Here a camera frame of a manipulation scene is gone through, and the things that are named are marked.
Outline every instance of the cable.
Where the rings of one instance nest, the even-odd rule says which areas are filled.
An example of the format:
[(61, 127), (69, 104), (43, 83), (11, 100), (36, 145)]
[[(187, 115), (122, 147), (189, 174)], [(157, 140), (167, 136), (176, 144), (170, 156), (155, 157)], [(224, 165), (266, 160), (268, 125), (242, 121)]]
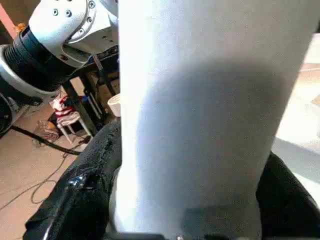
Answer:
[(73, 148), (72, 149), (68, 149), (68, 148), (64, 148), (62, 146), (56, 145), (56, 144), (54, 144), (54, 143), (52, 143), (52, 142), (50, 142), (50, 141), (48, 141), (48, 140), (46, 140), (46, 139), (44, 139), (42, 137), (30, 132), (30, 131), (22, 129), (22, 128), (18, 127), (18, 126), (11, 126), (11, 129), (16, 131), (16, 132), (19, 132), (21, 134), (27, 135), (28, 137), (31, 137), (33, 139), (36, 139), (40, 143), (43, 143), (43, 144), (45, 144), (45, 145), (47, 145), (47, 146), (49, 146), (51, 148), (54, 148), (56, 150), (59, 150), (59, 151), (61, 151), (63, 153), (72, 154), (72, 155), (79, 155), (81, 153), (80, 151), (72, 150)]
[[(68, 150), (74, 150), (76, 149), (77, 147), (79, 147), (80, 145), (82, 145), (84, 143), (84, 141), (82, 141), (81, 143), (79, 143), (78, 145), (72, 147), (71, 149), (68, 149)], [(2, 207), (0, 207), (0, 211), (2, 211), (4, 208), (6, 208), (8, 205), (12, 204), (16, 199), (18, 199), (19, 197), (21, 197), (23, 194), (27, 193), (28, 191), (30, 191), (31, 189), (35, 188), (31, 194), (31, 202), (33, 204), (40, 204), (42, 203), (45, 199), (41, 200), (41, 201), (35, 201), (35, 195), (37, 193), (37, 191), (46, 183), (57, 183), (57, 181), (55, 180), (50, 180), (50, 178), (56, 174), (60, 169), (61, 167), (64, 165), (67, 157), (69, 156), (69, 153), (64, 153), (62, 155), (62, 161), (60, 163), (60, 165), (50, 174), (48, 175), (44, 180), (42, 180), (41, 182), (35, 184), (35, 185), (32, 185), (31, 187), (27, 188), (26, 190), (20, 192), (17, 196), (15, 196), (14, 198), (12, 198), (10, 201), (8, 201), (6, 204), (4, 204)]]

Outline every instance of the concrete floor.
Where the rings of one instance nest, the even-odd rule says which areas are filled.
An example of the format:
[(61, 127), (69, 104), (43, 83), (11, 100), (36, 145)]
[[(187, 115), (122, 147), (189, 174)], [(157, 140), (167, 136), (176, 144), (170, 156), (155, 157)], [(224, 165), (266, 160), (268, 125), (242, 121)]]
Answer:
[[(300, 75), (288, 103), (272, 150), (296, 174), (320, 205), (320, 110), (312, 103), (320, 95), (320, 73)], [(53, 110), (50, 106), (30, 118), (20, 119), (16, 125), (34, 131), (37, 120), (46, 120)], [(63, 136), (57, 144), (70, 148)], [(39, 183), (61, 163), (62, 153), (47, 146), (36, 148), (32, 140), (15, 131), (0, 139), (0, 207), (10, 199)], [(59, 179), (75, 156), (69, 156), (62, 168), (52, 177)], [(46, 183), (36, 194), (37, 201), (48, 196), (54, 183)], [(0, 211), (0, 240), (21, 239), (25, 222), (36, 212), (39, 204), (32, 204), (32, 190)]]
[[(16, 125), (33, 132), (37, 121), (48, 119), (52, 113), (53, 110), (48, 105), (41, 113), (19, 119)], [(56, 144), (72, 147), (64, 136), (58, 139)], [(31, 138), (12, 130), (0, 139), (0, 149), (0, 207), (45, 179), (60, 165), (63, 155), (47, 146), (36, 148)], [(69, 155), (62, 168), (51, 179), (58, 180), (75, 158)], [(44, 184), (35, 195), (35, 200), (46, 198), (53, 187), (53, 182)], [(31, 203), (31, 194), (32, 190), (26, 192), (0, 211), (0, 240), (22, 239), (25, 222), (39, 207), (39, 204)]]

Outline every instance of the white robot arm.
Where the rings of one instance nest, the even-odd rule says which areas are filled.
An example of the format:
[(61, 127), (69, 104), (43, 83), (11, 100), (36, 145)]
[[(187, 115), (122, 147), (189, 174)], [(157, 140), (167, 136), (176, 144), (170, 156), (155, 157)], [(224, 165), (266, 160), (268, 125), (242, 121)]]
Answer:
[(0, 46), (0, 133), (55, 98), (92, 54), (118, 42), (117, 3), (42, 0), (12, 45)]

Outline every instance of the white cylinder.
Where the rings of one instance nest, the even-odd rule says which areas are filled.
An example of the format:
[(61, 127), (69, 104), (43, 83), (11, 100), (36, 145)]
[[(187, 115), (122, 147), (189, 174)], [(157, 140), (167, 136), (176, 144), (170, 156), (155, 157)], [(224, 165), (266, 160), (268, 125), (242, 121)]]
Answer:
[(117, 231), (261, 237), (257, 184), (319, 9), (319, 0), (119, 1)]
[(108, 105), (109, 105), (113, 115), (115, 115), (116, 117), (121, 117), (121, 98), (120, 98), (120, 94), (117, 94), (117, 95), (111, 97), (108, 100)]

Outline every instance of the stool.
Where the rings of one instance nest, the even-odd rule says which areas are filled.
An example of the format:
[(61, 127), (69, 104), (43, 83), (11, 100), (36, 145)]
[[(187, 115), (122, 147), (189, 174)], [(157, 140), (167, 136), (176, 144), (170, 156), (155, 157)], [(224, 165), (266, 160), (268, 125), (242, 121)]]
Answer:
[(84, 121), (81, 119), (80, 114), (77, 111), (74, 111), (67, 116), (59, 117), (57, 119), (57, 127), (60, 129), (60, 131), (63, 133), (63, 135), (66, 137), (66, 139), (69, 141), (71, 145), (73, 144), (73, 141), (71, 141), (64, 127), (68, 127), (72, 134), (76, 134), (73, 128), (71, 127), (71, 124), (74, 124), (78, 121), (85, 130), (85, 132), (92, 137), (92, 134), (90, 133), (89, 129), (87, 128)]

